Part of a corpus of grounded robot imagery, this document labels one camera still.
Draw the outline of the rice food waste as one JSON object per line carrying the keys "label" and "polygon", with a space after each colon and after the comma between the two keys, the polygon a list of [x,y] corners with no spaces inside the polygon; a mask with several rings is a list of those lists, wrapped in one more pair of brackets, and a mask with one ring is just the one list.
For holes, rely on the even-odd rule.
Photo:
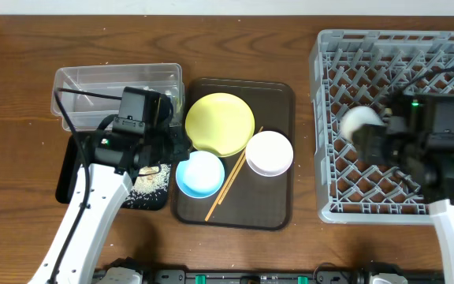
{"label": "rice food waste", "polygon": [[141,169],[122,207],[148,211],[157,211],[164,207],[169,193],[170,170],[170,164]]}

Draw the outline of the blue bowl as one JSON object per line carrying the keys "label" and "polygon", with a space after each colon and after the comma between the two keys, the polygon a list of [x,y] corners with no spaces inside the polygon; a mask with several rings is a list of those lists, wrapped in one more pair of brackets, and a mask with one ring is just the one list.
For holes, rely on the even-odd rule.
{"label": "blue bowl", "polygon": [[225,180],[222,161],[208,151],[194,151],[189,159],[179,162],[175,179],[179,190],[194,199],[213,196]]}

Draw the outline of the pink bowl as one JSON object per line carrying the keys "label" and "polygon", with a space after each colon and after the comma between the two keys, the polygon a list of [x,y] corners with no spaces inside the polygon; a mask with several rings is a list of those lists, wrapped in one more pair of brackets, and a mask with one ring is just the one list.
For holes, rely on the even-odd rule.
{"label": "pink bowl", "polygon": [[249,167],[263,177],[285,173],[293,163],[293,147],[279,132],[262,131],[247,143],[245,151]]}

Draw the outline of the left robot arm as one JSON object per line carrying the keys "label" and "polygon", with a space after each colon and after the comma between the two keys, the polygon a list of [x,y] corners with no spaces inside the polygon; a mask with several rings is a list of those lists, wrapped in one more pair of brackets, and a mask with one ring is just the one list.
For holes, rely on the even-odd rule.
{"label": "left robot arm", "polygon": [[89,283],[114,217],[144,167],[188,159],[190,142],[171,130],[171,99],[126,88],[117,114],[80,136],[71,128],[80,168],[69,206],[33,283]]}

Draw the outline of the small white green cup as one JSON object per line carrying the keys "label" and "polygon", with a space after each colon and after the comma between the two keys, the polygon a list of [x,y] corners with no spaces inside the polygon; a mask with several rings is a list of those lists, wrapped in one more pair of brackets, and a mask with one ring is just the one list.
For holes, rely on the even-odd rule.
{"label": "small white green cup", "polygon": [[351,143],[359,143],[385,130],[378,114],[368,106],[356,106],[348,110],[340,120],[340,134]]}

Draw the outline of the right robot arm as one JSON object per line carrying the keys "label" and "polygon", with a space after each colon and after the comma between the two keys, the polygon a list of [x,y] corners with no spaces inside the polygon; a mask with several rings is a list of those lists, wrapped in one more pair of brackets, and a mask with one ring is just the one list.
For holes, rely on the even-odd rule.
{"label": "right robot arm", "polygon": [[340,130],[358,158],[411,176],[429,206],[445,282],[454,283],[454,95],[398,94],[383,122],[367,106],[349,110]]}

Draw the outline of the yellow plate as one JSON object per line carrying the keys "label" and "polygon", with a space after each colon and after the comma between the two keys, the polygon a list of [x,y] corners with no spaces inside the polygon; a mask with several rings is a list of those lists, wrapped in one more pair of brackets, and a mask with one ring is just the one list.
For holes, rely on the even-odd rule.
{"label": "yellow plate", "polygon": [[254,135],[255,116],[240,97],[212,93],[191,106],[185,130],[196,150],[229,157],[243,150]]}

